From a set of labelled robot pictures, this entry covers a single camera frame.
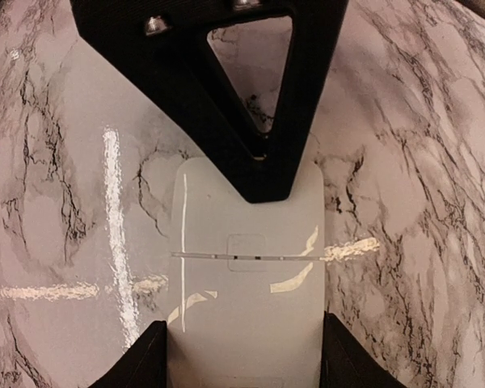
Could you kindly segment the white battery cover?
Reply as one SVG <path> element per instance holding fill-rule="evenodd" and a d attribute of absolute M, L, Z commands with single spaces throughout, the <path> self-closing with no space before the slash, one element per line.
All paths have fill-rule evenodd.
<path fill-rule="evenodd" d="M 323 176 L 300 165 L 286 200 L 251 204 L 207 158 L 177 170 L 170 251 L 190 256 L 318 259 L 324 255 Z"/>

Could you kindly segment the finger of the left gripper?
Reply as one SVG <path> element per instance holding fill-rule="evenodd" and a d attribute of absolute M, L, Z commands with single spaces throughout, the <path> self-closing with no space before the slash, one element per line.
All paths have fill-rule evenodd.
<path fill-rule="evenodd" d="M 78 34 L 167 114 L 252 204 L 289 197 L 345 1 L 73 1 Z M 207 35 L 276 17 L 292 35 L 272 128 L 259 131 Z"/>

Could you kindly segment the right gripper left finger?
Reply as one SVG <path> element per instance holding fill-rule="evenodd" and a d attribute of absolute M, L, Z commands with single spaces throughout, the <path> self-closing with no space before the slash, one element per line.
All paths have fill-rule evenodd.
<path fill-rule="evenodd" d="M 90 388 L 167 386 L 167 324 L 152 322 Z"/>

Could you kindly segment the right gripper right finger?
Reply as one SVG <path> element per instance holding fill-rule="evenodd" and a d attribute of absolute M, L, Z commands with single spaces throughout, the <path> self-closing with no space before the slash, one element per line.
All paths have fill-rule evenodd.
<path fill-rule="evenodd" d="M 326 312 L 320 387 L 398 387 L 405 385 L 383 369 L 337 318 Z"/>

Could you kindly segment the white remote control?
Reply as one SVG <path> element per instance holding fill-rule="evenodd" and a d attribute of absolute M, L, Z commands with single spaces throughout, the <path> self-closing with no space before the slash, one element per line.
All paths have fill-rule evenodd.
<path fill-rule="evenodd" d="M 171 253 L 171 387 L 316 387 L 325 310 L 318 259 Z"/>

